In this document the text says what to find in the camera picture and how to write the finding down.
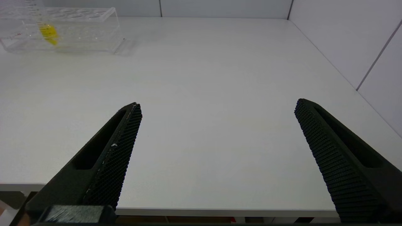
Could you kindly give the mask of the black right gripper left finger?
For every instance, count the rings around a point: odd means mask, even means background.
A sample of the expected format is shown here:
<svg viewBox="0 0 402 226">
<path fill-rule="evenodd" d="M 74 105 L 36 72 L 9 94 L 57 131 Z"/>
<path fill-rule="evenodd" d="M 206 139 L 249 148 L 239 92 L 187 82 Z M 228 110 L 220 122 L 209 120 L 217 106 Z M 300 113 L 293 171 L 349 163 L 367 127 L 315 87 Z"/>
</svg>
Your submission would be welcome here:
<svg viewBox="0 0 402 226">
<path fill-rule="evenodd" d="M 26 204 L 38 218 L 53 205 L 109 205 L 116 209 L 142 121 L 138 103 L 118 110 Z"/>
</svg>

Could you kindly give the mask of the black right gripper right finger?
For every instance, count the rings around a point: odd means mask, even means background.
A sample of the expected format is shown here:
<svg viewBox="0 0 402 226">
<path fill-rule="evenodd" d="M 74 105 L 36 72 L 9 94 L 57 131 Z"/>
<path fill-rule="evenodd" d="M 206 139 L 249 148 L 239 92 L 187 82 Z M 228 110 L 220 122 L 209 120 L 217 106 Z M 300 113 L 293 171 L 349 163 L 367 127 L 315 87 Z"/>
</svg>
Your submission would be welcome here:
<svg viewBox="0 0 402 226">
<path fill-rule="evenodd" d="M 341 222 L 401 223 L 401 171 L 317 103 L 294 114 Z"/>
</svg>

